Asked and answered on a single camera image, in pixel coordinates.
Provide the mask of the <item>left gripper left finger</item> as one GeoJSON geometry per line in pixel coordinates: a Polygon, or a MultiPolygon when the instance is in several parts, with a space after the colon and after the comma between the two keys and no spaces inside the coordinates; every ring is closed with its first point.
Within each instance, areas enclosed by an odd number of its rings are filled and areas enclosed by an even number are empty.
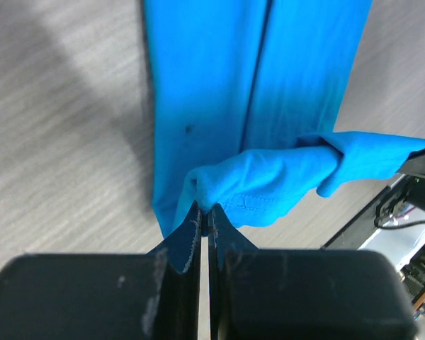
{"type": "Polygon", "coordinates": [[[202,214],[146,254],[24,254],[0,270],[0,339],[196,339],[202,214]]]}

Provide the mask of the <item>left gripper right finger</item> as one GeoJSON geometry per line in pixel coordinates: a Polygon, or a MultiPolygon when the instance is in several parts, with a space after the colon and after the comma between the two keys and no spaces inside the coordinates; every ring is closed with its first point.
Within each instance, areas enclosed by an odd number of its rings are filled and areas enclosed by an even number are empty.
{"type": "Polygon", "coordinates": [[[208,213],[212,339],[414,339],[406,290],[364,250],[260,249],[208,213]]]}

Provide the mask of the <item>blue t shirt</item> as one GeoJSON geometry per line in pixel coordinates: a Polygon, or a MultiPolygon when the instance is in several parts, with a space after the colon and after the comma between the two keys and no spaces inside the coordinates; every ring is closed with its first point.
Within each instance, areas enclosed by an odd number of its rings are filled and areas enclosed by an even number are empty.
{"type": "Polygon", "coordinates": [[[170,235],[193,203],[267,227],[310,190],[388,179],[425,139],[335,132],[369,1],[146,1],[152,207],[170,235]]]}

